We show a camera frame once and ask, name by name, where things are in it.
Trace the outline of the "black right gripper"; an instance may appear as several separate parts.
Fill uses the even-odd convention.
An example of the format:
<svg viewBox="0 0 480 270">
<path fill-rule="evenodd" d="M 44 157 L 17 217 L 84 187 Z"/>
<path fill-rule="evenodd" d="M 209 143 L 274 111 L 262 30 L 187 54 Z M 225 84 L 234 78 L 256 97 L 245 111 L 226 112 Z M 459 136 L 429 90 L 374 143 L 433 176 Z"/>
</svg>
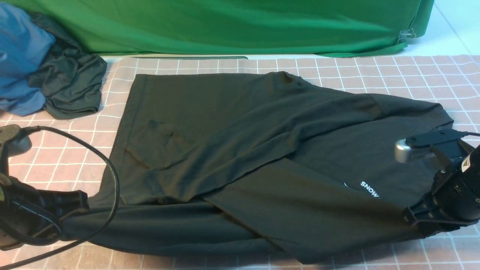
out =
<svg viewBox="0 0 480 270">
<path fill-rule="evenodd" d="M 479 166 L 440 173 L 432 189 L 406 207 L 403 219 L 424 237 L 452 232 L 479 222 Z"/>
</svg>

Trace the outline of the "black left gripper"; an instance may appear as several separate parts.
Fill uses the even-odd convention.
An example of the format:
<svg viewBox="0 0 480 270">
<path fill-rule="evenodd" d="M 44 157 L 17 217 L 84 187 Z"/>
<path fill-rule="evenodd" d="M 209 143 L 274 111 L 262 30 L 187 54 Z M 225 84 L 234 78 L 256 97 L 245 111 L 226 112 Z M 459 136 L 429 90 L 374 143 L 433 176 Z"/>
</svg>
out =
<svg viewBox="0 0 480 270">
<path fill-rule="evenodd" d="M 8 176 L 1 177 L 0 188 L 2 251 L 51 245 L 63 234 L 67 217 L 89 210 L 83 191 L 40 190 Z"/>
</svg>

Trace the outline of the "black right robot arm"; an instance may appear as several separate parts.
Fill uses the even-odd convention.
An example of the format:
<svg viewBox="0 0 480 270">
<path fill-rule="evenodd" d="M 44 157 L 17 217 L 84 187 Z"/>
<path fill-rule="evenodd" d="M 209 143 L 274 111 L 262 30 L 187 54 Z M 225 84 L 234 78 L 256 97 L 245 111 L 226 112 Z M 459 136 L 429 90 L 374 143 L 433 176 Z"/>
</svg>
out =
<svg viewBox="0 0 480 270">
<path fill-rule="evenodd" d="M 475 225 L 480 216 L 479 148 L 454 159 L 434 152 L 442 169 L 435 173 L 430 191 L 402 212 L 403 219 L 424 237 Z"/>
</svg>

